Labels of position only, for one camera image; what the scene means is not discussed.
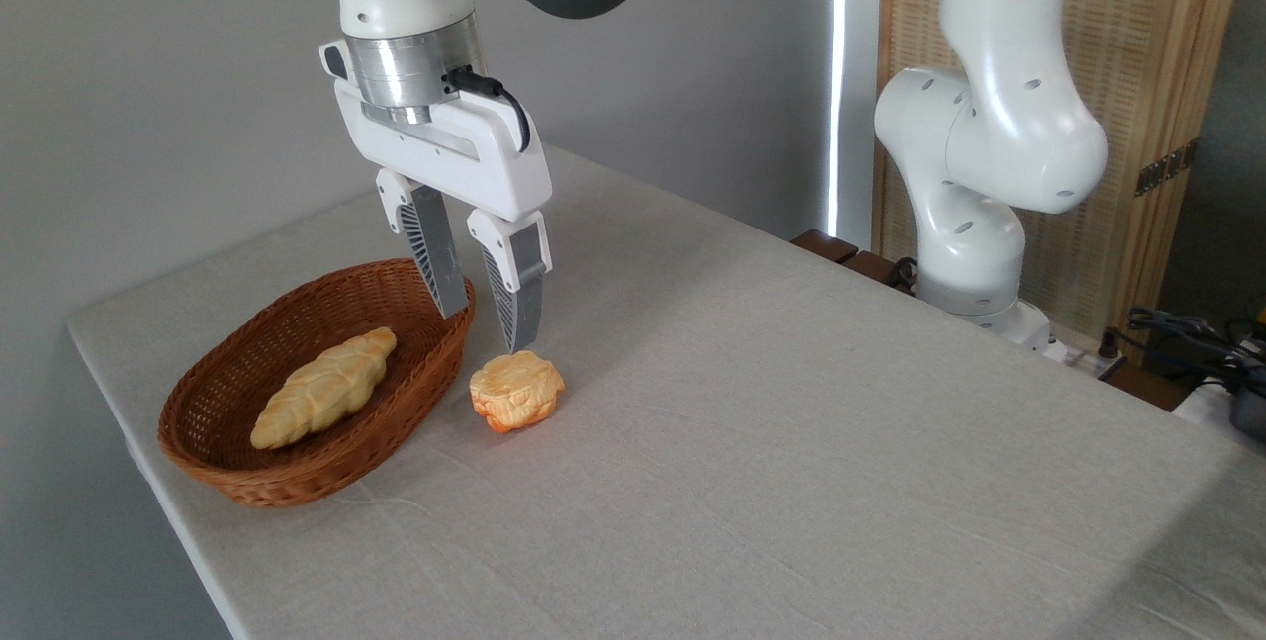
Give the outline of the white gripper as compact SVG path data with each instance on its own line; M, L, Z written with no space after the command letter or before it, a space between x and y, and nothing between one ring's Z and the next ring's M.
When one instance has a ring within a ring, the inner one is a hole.
M467 229L484 252L503 342L506 352L525 350L538 336L544 274L552 269L538 209L553 194L543 145L525 110L503 97L461 91L449 102L430 105L425 125L399 125L365 102L346 40L322 46L320 61L356 148L385 167L376 185L387 224L406 237L441 316L451 319L468 306L447 194L479 207Z

